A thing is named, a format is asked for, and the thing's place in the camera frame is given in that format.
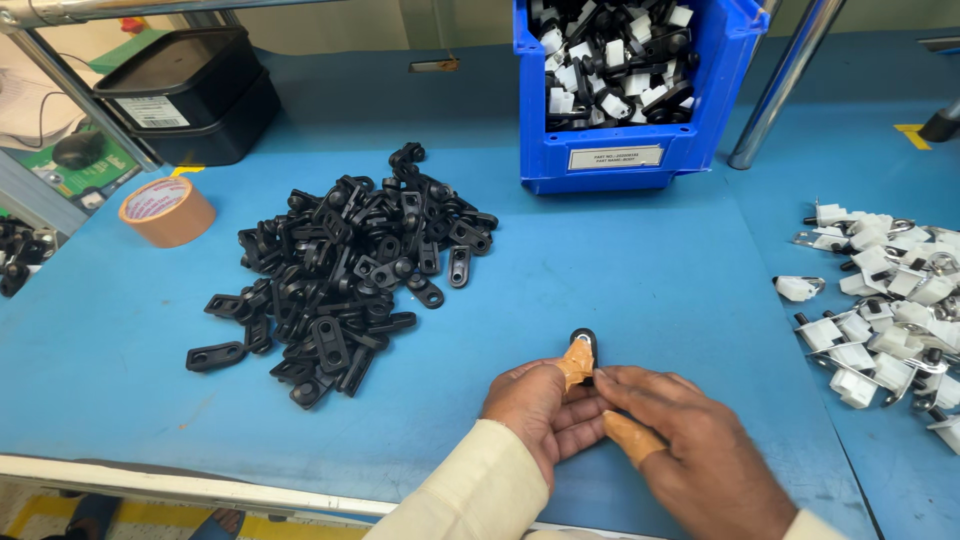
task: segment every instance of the computer mouse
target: computer mouse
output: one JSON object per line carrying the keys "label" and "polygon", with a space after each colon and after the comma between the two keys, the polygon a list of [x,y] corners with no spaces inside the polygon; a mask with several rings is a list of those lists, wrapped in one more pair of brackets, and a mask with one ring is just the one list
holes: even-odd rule
{"label": "computer mouse", "polygon": [[54,145],[54,163],[71,171],[86,169],[100,159],[106,144],[107,137],[97,130],[68,135]]}

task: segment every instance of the blue workbench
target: blue workbench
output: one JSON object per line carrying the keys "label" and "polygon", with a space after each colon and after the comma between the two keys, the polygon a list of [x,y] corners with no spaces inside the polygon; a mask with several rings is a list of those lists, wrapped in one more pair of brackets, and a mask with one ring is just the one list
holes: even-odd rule
{"label": "blue workbench", "polygon": [[[898,47],[911,45],[898,36]],[[752,74],[755,83],[782,46],[767,43],[755,64],[767,71]],[[834,57],[835,43],[849,46],[832,37],[818,61]],[[831,137],[851,127],[843,113],[834,108],[826,122],[804,110],[827,105],[801,101],[785,110],[751,171],[717,161],[713,172],[662,191],[536,197],[517,178],[510,48],[457,54],[461,72],[419,75],[406,65],[430,53],[264,55],[284,111],[243,161],[189,175],[218,211],[207,233],[159,250],[120,223],[122,199],[161,176],[141,175],[0,310],[0,408],[10,412],[0,417],[0,453],[163,465],[398,502],[469,430],[493,377],[560,354],[570,331],[586,326],[600,338],[601,362],[675,371],[730,405],[797,504],[849,536],[876,538],[854,471],[886,538],[957,536],[948,516],[960,515],[948,491],[960,478],[956,459],[905,410],[852,411],[824,390],[827,374],[806,365],[770,285],[776,274],[839,277],[825,254],[785,243],[809,213],[805,201],[819,194],[923,220],[924,203],[935,203],[921,197],[933,187],[904,184],[910,196],[899,198],[861,198],[855,187],[878,178],[896,187],[913,178],[911,166],[927,166],[923,159],[945,178],[956,170],[955,153],[946,157],[956,145],[918,157],[890,127],[839,146]],[[845,60],[860,65],[866,56]],[[914,81],[912,91],[933,58],[943,61],[911,56],[898,81]],[[897,113],[880,127],[922,123],[942,106],[958,86],[941,87],[955,80],[938,77],[922,102],[875,104]],[[747,112],[746,104],[734,112],[727,150]],[[860,114],[878,122],[870,107]],[[323,193],[343,174],[389,175],[387,156],[408,140],[427,148],[425,173],[500,218],[470,284],[452,290],[437,279],[446,303],[434,311],[400,289],[396,308],[415,311],[420,323],[393,336],[354,399],[331,395],[300,410],[267,373],[279,348],[217,373],[187,372],[187,349],[242,339],[241,327],[203,314],[212,294],[257,278],[239,265],[236,231],[284,212],[293,187]],[[868,163],[899,161],[851,168],[840,154],[854,150]],[[918,176],[944,184],[932,171]],[[929,215],[956,227],[953,218],[946,209]],[[839,297],[829,307],[849,302]],[[804,309],[819,312],[828,299]],[[610,442],[558,467],[540,520],[686,538]]]}

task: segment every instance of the cable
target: cable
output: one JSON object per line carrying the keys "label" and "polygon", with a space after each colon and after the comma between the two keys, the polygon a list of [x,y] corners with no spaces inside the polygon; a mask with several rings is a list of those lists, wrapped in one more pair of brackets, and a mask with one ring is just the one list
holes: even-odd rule
{"label": "cable", "polygon": [[83,62],[84,64],[86,64],[86,66],[89,67],[90,69],[93,69],[93,66],[90,65],[90,62],[88,62],[88,61],[86,61],[86,60],[84,60],[84,59],[82,59],[82,58],[80,58],[80,57],[75,57],[75,56],[73,56],[73,55],[68,55],[68,54],[66,54],[66,53],[60,53],[60,55],[61,55],[62,57],[72,58],[73,60],[79,60],[79,61]]}
{"label": "cable", "polygon": [[43,107],[47,104],[47,98],[49,98],[49,97],[52,96],[52,95],[56,95],[56,94],[60,94],[60,95],[64,95],[64,96],[66,95],[66,94],[63,93],[63,92],[47,92],[47,94],[46,94],[45,96],[43,96],[43,101],[40,102],[40,115],[39,115],[39,116],[40,116],[40,118],[39,118],[39,124],[40,124],[40,127],[39,127],[39,131],[40,131],[40,142],[39,142],[39,144],[33,145],[33,144],[30,144],[30,143],[24,142],[23,139],[21,139],[20,137],[18,137],[18,136],[16,136],[16,135],[4,134],[4,133],[0,133],[0,135],[8,136],[8,137],[12,138],[13,140],[15,140],[15,141],[19,142],[20,144],[22,144],[22,145],[24,145],[24,146],[27,146],[27,147],[29,147],[29,148],[37,148],[37,149],[43,148]]}

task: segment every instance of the shirt cuff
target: shirt cuff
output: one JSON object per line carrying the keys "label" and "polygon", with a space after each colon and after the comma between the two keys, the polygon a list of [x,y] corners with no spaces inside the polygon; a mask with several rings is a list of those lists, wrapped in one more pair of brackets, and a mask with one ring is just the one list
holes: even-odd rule
{"label": "shirt cuff", "polygon": [[846,538],[806,509],[797,512],[797,517],[793,519],[790,528],[783,535],[783,540],[846,540]]}
{"label": "shirt cuff", "polygon": [[480,539],[519,538],[550,497],[530,452],[493,420],[478,420],[420,489],[453,508]]}

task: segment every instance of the packing tape roll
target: packing tape roll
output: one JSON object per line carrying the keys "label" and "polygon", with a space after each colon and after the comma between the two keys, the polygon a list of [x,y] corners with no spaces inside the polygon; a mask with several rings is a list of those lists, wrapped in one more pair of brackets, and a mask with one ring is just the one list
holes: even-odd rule
{"label": "packing tape roll", "polygon": [[203,194],[183,176],[154,180],[120,205],[120,219],[158,248],[175,248],[200,236],[217,217]]}

